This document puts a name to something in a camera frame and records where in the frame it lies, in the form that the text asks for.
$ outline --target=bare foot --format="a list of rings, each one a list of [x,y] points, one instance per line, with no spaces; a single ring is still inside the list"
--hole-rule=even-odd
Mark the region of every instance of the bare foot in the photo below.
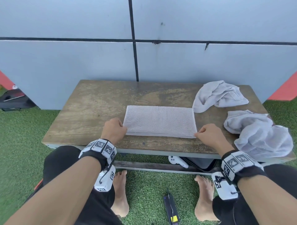
[[[113,179],[116,196],[111,209],[116,215],[120,215],[121,217],[125,217],[129,212],[129,205],[126,197],[126,174],[127,170],[117,172]]]
[[[218,220],[212,210],[214,199],[214,184],[207,178],[197,175],[194,179],[199,185],[199,199],[195,207],[195,216],[200,221]]]

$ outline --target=floor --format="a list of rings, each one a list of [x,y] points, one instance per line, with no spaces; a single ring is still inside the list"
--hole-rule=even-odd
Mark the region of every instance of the floor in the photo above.
[[[290,128],[297,141],[297,98],[291,102],[267,101],[265,108],[274,122]],[[42,178],[44,158],[51,149],[41,140],[59,111],[37,107],[16,111],[0,111],[0,224],[3,224],[33,191]],[[168,163],[165,156],[128,154],[119,160]],[[289,162],[297,168],[297,161]],[[180,224],[217,224],[199,222],[194,207],[199,196],[194,175],[128,171],[127,198],[130,212],[124,224],[168,224],[162,196],[169,188],[181,218]]]

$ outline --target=black pants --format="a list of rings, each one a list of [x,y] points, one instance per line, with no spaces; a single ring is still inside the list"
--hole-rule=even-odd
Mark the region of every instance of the black pants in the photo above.
[[[46,185],[78,160],[80,150],[73,146],[61,146],[51,152],[44,161],[43,185]],[[264,167],[268,177],[297,198],[297,170],[290,166],[275,164]],[[81,211],[78,224],[122,224],[110,209],[115,198],[114,188],[109,192],[92,190]],[[248,204],[239,195],[238,199],[222,200],[215,197],[213,211],[221,224],[253,225],[258,224]]]
[[[267,176],[297,199],[297,170],[291,166],[274,164],[264,167]],[[219,196],[212,202],[216,217],[223,224],[258,224],[250,207],[240,194],[237,199],[222,200]]]
[[[78,148],[69,145],[58,147],[52,151],[44,161],[43,185],[76,163],[79,154]],[[122,224],[110,209],[114,198],[113,186],[108,192],[98,192],[93,189],[75,224]]]

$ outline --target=gray towel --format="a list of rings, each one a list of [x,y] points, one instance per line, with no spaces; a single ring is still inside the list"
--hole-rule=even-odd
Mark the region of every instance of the gray towel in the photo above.
[[[283,157],[293,149],[293,140],[288,128],[273,126],[268,114],[245,111],[229,111],[224,122],[227,131],[240,134],[234,141],[241,150],[255,160],[272,157]]]
[[[192,108],[195,113],[202,113],[213,105],[232,107],[248,103],[249,101],[239,91],[239,87],[220,80],[204,84],[196,94]]]
[[[123,125],[127,135],[195,138],[192,108],[128,105]]]

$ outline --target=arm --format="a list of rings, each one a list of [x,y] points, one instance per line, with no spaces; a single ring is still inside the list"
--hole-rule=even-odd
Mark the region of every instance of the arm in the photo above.
[[[203,126],[195,136],[216,149],[220,156],[234,150],[221,129],[214,124]],[[238,188],[259,224],[295,224],[297,199],[268,177],[257,175],[242,178]]]
[[[116,144],[126,134],[119,119],[105,123],[101,138]],[[86,156],[39,190],[4,225],[74,224],[101,171],[99,161]]]

